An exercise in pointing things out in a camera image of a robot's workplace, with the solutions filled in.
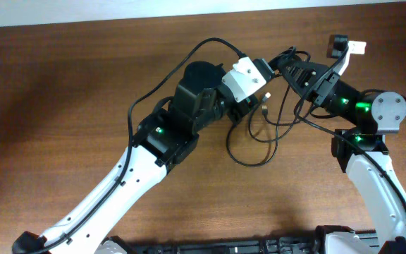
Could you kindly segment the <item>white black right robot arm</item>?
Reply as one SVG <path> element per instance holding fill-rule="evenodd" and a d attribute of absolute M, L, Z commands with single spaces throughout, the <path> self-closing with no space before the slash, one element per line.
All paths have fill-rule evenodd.
<path fill-rule="evenodd" d="M 362 196 L 381 253 L 406 253 L 406 192 L 400 184 L 385 137 L 406 117 L 406 98 L 383 90 L 359 91 L 340 77 L 348 62 L 332 66 L 280 60 L 276 69 L 302 101 L 353 124 L 331 131 L 332 153 Z"/>

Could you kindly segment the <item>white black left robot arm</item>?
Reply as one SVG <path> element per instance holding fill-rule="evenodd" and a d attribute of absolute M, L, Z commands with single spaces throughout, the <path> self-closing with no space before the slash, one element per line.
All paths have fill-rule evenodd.
<path fill-rule="evenodd" d="M 200 130 L 224 116 L 236 123 L 257 105 L 254 93 L 272 74 L 261 67 L 247 56 L 229 71 L 206 61 L 190 63 L 174 95 L 141 121 L 108 175 L 42 234 L 22 233 L 13 253 L 95 253 L 134 203 L 196 148 Z"/>

